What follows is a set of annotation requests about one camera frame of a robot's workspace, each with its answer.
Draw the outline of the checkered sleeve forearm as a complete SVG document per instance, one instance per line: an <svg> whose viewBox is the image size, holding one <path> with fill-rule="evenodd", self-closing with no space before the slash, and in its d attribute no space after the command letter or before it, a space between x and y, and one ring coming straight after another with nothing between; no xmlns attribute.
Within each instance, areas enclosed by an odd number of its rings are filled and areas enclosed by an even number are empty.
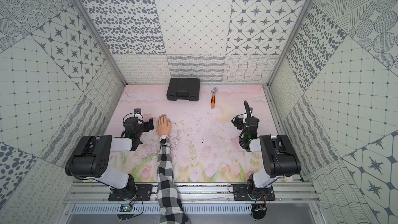
<svg viewBox="0 0 398 224"><path fill-rule="evenodd" d="M190 222L189 218L183 211L182 202L174 185L174 171L169 140L160 140L157 181L157 198L161 211L160 223L188 224Z"/></svg>

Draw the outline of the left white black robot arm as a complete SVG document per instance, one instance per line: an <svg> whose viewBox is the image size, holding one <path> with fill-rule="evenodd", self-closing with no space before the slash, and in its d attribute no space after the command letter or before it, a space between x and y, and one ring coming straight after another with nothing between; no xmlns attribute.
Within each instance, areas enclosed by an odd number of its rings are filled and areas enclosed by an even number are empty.
<svg viewBox="0 0 398 224"><path fill-rule="evenodd" d="M140 113L124 117L122 135L83 136L65 166L65 173L79 180L96 180L110 187L109 201L149 201L152 185L137 185L131 174L110 165L113 152L135 151L141 135L154 129L153 119L143 120Z"/></svg>

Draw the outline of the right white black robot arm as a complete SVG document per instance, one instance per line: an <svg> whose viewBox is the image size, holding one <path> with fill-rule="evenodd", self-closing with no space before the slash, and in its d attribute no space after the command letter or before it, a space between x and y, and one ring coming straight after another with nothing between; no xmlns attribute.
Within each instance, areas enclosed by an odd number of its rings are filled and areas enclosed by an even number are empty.
<svg viewBox="0 0 398 224"><path fill-rule="evenodd" d="M260 120L248 114L235 116L232 124L241 131L240 147L260 155L263 168L247 179L247 192L251 199L274 200L272 184L301 172L301 163L287 135L261 135L257 133Z"/></svg>

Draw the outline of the mannequin hand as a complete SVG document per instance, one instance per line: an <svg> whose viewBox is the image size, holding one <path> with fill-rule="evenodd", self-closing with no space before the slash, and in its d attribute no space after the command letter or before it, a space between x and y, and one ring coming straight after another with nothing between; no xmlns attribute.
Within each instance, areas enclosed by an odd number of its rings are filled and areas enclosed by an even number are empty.
<svg viewBox="0 0 398 224"><path fill-rule="evenodd" d="M171 121L168 119L166 114L163 114L157 119L157 133L161 137L162 135L170 135L172 128Z"/></svg>

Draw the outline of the black plastic tool case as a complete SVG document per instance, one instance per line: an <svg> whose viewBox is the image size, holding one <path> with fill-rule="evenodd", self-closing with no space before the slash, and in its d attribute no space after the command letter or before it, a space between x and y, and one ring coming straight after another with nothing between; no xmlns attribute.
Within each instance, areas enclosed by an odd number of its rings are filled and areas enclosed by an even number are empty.
<svg viewBox="0 0 398 224"><path fill-rule="evenodd" d="M200 79L171 78L166 93L169 101L189 100L197 102L200 98Z"/></svg>

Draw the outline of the green circuit board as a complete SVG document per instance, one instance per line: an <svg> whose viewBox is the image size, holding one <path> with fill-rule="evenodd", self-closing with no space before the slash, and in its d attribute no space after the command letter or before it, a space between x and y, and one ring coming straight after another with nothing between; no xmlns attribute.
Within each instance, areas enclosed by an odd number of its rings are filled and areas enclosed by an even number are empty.
<svg viewBox="0 0 398 224"><path fill-rule="evenodd" d="M121 205L120 206L120 211L119 212L123 212L123 213L130 213L132 211L132 208L130 205Z"/></svg>

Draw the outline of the black round connector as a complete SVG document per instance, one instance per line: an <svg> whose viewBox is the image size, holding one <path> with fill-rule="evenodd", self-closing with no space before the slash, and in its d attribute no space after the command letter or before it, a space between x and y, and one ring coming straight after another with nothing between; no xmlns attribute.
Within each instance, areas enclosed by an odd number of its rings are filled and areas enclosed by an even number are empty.
<svg viewBox="0 0 398 224"><path fill-rule="evenodd" d="M267 214L267 206L265 203L262 204L252 204L251 216L255 220L263 219Z"/></svg>

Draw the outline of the orange handled adjustable wrench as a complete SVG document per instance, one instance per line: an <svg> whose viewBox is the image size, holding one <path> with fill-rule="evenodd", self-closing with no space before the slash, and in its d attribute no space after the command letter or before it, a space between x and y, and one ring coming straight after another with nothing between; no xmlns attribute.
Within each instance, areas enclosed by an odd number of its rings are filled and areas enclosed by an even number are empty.
<svg viewBox="0 0 398 224"><path fill-rule="evenodd" d="M217 91L218 91L218 88L217 88L217 87L214 87L214 88L211 90L211 94L212 94L212 96L211 96L211 103L210 103L211 109L214 109L214 107L215 107L215 99L216 99L216 93L217 93Z"/></svg>

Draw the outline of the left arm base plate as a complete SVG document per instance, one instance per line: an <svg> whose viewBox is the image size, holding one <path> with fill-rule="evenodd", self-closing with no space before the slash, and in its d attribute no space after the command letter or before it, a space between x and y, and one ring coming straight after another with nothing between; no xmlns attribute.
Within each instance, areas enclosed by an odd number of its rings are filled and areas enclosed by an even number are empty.
<svg viewBox="0 0 398 224"><path fill-rule="evenodd" d="M138 184L132 190L111 188L108 200L114 201L132 201L136 197L138 200L149 201L152 195L153 185Z"/></svg>

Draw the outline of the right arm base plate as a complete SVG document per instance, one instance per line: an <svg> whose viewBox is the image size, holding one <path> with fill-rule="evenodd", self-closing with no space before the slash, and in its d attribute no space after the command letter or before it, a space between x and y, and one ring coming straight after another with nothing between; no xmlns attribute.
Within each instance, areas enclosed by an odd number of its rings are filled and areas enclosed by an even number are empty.
<svg viewBox="0 0 398 224"><path fill-rule="evenodd" d="M232 184L232 194L235 201L275 201L273 187L256 188L248 184Z"/></svg>

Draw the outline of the aluminium rail frame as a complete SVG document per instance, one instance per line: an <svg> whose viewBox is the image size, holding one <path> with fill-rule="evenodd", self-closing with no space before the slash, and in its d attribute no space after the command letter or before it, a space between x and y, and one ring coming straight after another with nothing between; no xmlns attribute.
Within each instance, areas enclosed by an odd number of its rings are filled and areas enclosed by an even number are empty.
<svg viewBox="0 0 398 224"><path fill-rule="evenodd" d="M262 203L259 199L243 196L240 190L234 189L235 183L176 183L177 192L182 203ZM292 182L277 181L272 184L274 200L270 203L320 203L312 183L299 180ZM108 204L111 190L101 183L79 181L73 183L63 203L65 204Z"/></svg>

